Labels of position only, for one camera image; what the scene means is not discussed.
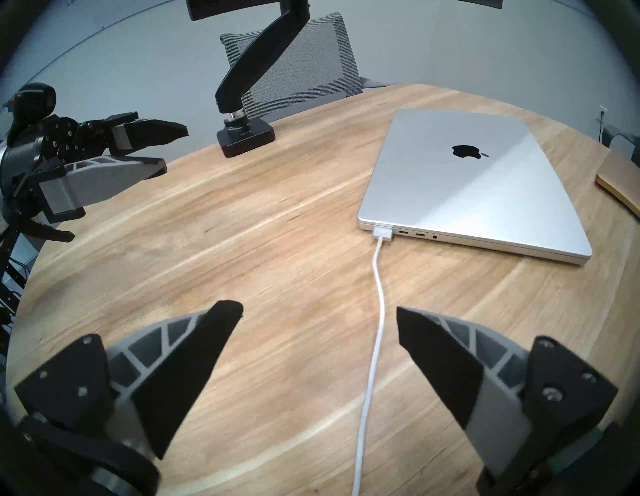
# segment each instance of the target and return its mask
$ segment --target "bolt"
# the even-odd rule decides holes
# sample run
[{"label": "bolt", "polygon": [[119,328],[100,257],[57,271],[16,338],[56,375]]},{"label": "bolt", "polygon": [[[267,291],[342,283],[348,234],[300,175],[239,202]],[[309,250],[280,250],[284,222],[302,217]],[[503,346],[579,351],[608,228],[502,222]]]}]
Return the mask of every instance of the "bolt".
[{"label": "bolt", "polygon": [[562,392],[551,386],[545,387],[542,390],[542,396],[547,398],[547,401],[560,401],[563,398]]},{"label": "bolt", "polygon": [[582,373],[582,378],[585,381],[589,381],[592,384],[595,384],[598,381],[598,376],[591,371],[586,371]]},{"label": "bolt", "polygon": [[553,341],[548,339],[538,339],[538,343],[545,348],[554,348],[556,346]]}]

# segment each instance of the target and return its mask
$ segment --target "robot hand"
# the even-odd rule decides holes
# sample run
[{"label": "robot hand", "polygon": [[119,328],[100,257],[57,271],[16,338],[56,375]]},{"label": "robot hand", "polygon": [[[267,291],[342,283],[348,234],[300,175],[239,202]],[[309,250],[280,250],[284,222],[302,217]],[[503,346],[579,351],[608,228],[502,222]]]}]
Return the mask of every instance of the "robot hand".
[{"label": "robot hand", "polygon": [[[31,220],[44,212],[51,223],[83,217],[101,202],[143,179],[166,172],[162,159],[126,157],[145,147],[188,136],[186,126],[139,119],[137,112],[77,123],[52,114],[56,92],[29,83],[6,104],[13,123],[0,147],[2,215],[19,232],[68,243],[74,235]],[[110,156],[103,156],[105,149]]]}]

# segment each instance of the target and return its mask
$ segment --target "round table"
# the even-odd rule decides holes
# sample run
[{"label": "round table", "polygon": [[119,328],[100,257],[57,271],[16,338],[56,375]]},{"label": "round table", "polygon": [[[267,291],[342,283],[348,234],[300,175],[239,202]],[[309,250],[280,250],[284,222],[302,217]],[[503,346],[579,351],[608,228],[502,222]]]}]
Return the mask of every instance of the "round table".
[{"label": "round table", "polygon": [[45,244],[13,327],[14,415],[22,407],[12,387],[78,336],[97,332],[108,347],[142,326],[237,300],[244,317],[157,462],[160,493],[350,493],[378,320],[376,242],[356,212],[402,107],[521,118],[593,256],[578,267],[410,238],[383,247],[387,321],[362,494],[473,494],[482,467],[399,345],[396,305],[484,324],[527,349],[534,336],[553,336],[620,387],[607,418],[615,416],[635,391],[640,354],[640,228],[594,185],[608,149],[530,111],[424,85],[284,118],[274,143],[233,159],[212,145],[64,224],[76,238]]}]

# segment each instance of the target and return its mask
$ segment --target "black monitor arm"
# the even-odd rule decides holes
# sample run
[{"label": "black monitor arm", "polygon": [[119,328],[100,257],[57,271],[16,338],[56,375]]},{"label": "black monitor arm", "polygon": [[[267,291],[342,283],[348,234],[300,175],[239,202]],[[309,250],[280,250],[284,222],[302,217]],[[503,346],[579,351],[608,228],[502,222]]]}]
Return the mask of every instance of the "black monitor arm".
[{"label": "black monitor arm", "polygon": [[216,91],[220,113],[242,110],[242,96],[280,58],[309,20],[307,0],[280,0],[280,17],[246,48]]},{"label": "black monitor arm", "polygon": [[[273,0],[237,0],[216,4],[187,1],[192,20],[245,7],[274,3]],[[235,157],[275,140],[273,128],[262,119],[249,119],[244,113],[242,96],[284,53],[309,20],[308,0],[280,0],[280,17],[273,21],[244,50],[229,69],[216,91],[221,113],[230,114],[224,129],[218,131],[218,143],[225,157]]]}]

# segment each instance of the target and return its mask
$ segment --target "apple logo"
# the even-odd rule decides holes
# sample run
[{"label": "apple logo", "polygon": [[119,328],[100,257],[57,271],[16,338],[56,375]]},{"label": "apple logo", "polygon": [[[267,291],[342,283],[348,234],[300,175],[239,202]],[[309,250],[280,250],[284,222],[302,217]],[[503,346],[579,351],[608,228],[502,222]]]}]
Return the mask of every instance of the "apple logo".
[{"label": "apple logo", "polygon": [[453,147],[453,154],[456,157],[464,158],[464,157],[473,157],[476,159],[480,158],[480,155],[483,157],[488,157],[487,154],[480,153],[480,150],[476,147],[472,147],[471,145],[456,145]]}]

